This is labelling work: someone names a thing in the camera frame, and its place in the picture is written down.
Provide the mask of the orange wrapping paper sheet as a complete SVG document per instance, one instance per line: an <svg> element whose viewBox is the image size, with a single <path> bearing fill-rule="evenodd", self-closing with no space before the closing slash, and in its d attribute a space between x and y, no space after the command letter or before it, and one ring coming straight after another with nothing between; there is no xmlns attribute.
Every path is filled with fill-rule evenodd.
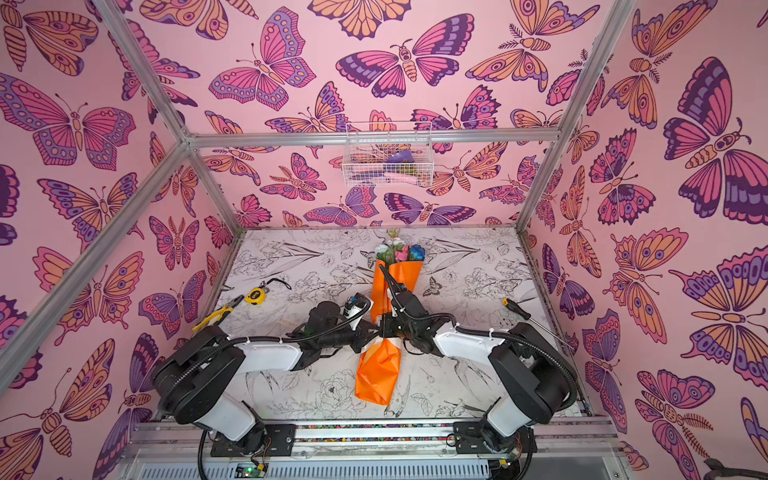
<svg viewBox="0 0 768 480"><path fill-rule="evenodd" d="M379 326L383 325L383 315L392 311L391 301L387 291L388 286L382 270L399 283L413 291L418 281L422 261L405 261L387 265L382 260L375 264L371 317ZM400 373L401 351L389 339L376 340L360 354L355 379L355 396L357 399L387 406Z"/></svg>

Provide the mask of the pink fake rose stem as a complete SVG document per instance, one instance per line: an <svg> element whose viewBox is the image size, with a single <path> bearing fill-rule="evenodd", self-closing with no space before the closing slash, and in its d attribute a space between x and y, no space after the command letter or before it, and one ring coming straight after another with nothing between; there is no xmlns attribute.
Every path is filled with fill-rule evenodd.
<svg viewBox="0 0 768 480"><path fill-rule="evenodd" d="M395 259L397 263L407 262L409 260L409 247L403 246L400 250L395 252Z"/></svg>

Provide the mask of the blue fake flower stem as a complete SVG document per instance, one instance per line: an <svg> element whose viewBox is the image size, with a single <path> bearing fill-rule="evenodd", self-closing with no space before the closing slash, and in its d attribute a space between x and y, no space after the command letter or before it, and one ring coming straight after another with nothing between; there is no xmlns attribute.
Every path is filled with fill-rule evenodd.
<svg viewBox="0 0 768 480"><path fill-rule="evenodd" d="M409 247L409 252L408 252L409 261L423 262L425 257L426 257L426 251L421 245L414 244Z"/></svg>

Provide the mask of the white fake flower stem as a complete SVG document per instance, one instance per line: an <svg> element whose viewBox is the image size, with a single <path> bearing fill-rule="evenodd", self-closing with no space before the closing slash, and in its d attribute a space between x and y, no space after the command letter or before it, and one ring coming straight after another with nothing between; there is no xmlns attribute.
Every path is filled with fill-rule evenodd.
<svg viewBox="0 0 768 480"><path fill-rule="evenodd" d="M382 243L374 249L375 258L387 266L393 265L398 262L398 255L405 250L406 246L406 242L400 237L399 229L388 229Z"/></svg>

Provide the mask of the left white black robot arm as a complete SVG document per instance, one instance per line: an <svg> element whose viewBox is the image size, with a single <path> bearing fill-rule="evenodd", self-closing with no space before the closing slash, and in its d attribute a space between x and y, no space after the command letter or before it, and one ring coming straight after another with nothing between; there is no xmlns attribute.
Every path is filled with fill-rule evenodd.
<svg viewBox="0 0 768 480"><path fill-rule="evenodd" d="M154 367L149 379L160 396L158 410L180 425L214 431L244 453L256 452L266 426L256 413L228 392L239 377L261 371L299 371L350 347L358 353L378 335L363 317L373 303L357 293L346 303L317 304L308 320L284 337L230 338L208 326L171 357Z"/></svg>

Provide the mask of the yellow tape measure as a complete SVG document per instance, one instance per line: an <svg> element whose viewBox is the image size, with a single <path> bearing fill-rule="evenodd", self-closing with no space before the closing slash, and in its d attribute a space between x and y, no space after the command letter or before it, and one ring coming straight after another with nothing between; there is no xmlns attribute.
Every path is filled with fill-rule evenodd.
<svg viewBox="0 0 768 480"><path fill-rule="evenodd" d="M262 304L266 298L267 294L271 291L270 286L275 283L278 285L282 285L288 290L292 289L292 286L285 280L282 280L277 277L270 278L268 280L262 281L256 288L251 290L244 298L244 301L247 302L250 305L260 305Z"/></svg>

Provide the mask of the green circuit board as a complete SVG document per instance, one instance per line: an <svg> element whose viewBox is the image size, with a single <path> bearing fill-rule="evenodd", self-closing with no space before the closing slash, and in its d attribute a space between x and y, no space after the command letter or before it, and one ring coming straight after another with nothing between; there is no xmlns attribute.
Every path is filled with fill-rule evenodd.
<svg viewBox="0 0 768 480"><path fill-rule="evenodd" d="M235 468L235 479L264 479L268 466L263 463L238 463Z"/></svg>

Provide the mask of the yellow handled tool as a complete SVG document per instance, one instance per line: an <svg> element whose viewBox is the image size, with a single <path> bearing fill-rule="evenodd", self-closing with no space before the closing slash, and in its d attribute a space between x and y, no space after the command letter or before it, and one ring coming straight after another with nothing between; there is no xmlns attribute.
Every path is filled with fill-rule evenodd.
<svg viewBox="0 0 768 480"><path fill-rule="evenodd" d="M206 327L214 326L222 322L235 310L235 308L244 300L244 298L244 295L235 297L221 308L218 308L206 316L200 323L193 327L192 331L197 333Z"/></svg>

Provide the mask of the black handled screwdriver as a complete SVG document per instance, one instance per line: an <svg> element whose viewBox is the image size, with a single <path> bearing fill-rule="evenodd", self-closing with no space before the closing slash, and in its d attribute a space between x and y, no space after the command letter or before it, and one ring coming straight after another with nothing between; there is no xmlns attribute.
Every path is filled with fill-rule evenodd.
<svg viewBox="0 0 768 480"><path fill-rule="evenodd" d="M572 350L564 337L559 335L546 321L536 317L526 310L520 303L505 297L501 300L505 321L511 326L518 324L532 327L546 341L551 343L558 351L565 355L571 355Z"/></svg>

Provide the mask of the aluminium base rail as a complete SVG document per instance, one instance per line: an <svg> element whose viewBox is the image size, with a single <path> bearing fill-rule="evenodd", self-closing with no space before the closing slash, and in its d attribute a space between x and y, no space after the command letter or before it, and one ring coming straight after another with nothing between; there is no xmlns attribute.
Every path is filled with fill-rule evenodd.
<svg viewBox="0 0 768 480"><path fill-rule="evenodd" d="M268 466L264 479L631 479L613 427L558 418L508 453L481 444L475 419L278 421L294 428L268 453L237 455L199 429L172 422L138 429L118 479L235 479L238 463Z"/></svg>

